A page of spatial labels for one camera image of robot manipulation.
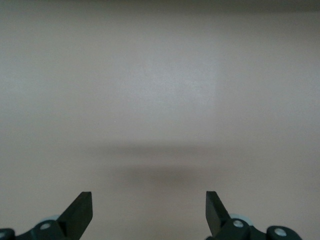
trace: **metal screw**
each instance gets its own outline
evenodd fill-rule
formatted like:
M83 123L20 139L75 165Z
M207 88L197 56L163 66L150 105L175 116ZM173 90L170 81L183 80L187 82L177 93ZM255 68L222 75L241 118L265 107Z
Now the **metal screw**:
M51 224L50 223L44 223L41 225L40 230L45 230L50 228Z
M243 226L244 226L244 224L239 220L235 220L233 222L233 225L236 226L237 228L243 228Z
M277 234L278 236L281 236L281 237L285 237L287 236L287 233L285 230L283 230L282 228L276 228L274 230L275 234Z

